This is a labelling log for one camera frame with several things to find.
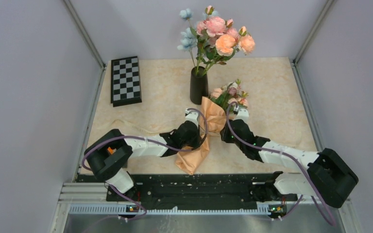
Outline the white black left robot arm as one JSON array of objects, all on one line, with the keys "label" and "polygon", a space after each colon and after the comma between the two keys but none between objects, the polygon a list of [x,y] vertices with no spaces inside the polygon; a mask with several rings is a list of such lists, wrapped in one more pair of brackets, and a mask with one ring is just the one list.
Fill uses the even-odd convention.
[{"label": "white black left robot arm", "polygon": [[200,135],[200,120],[208,133],[204,114],[195,108],[187,108],[185,121],[170,132],[153,136],[131,136],[112,129],[86,149],[82,167],[92,171],[98,181],[115,188],[122,199],[132,200],[136,196],[136,187],[134,180],[124,169],[127,161],[142,156],[168,157],[198,149],[206,140],[206,135]]}]

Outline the orange paper bouquet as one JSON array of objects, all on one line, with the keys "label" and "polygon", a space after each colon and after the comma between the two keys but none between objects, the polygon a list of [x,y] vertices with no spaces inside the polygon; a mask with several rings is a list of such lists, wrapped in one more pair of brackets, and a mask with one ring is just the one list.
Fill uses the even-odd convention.
[{"label": "orange paper bouquet", "polygon": [[236,79],[222,87],[215,88],[209,97],[203,97],[201,112],[206,121],[199,119],[200,135],[206,139],[202,145],[190,152],[177,153],[175,164],[186,174],[193,175],[210,152],[209,138],[220,133],[226,123],[227,107],[236,101],[242,108],[248,108],[248,92],[241,87],[242,81]]}]

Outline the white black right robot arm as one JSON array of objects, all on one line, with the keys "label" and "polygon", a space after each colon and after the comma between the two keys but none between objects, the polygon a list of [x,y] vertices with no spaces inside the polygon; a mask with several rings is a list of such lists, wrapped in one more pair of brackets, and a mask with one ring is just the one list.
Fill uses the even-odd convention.
[{"label": "white black right robot arm", "polygon": [[232,105],[227,109],[230,112],[235,117],[226,121],[220,133],[222,141],[234,143],[250,160],[294,170],[278,172],[266,185],[269,199],[278,200],[286,194],[306,195],[340,208],[358,184],[358,176],[333,149],[306,151],[281,145],[254,135],[247,124],[247,109]]}]

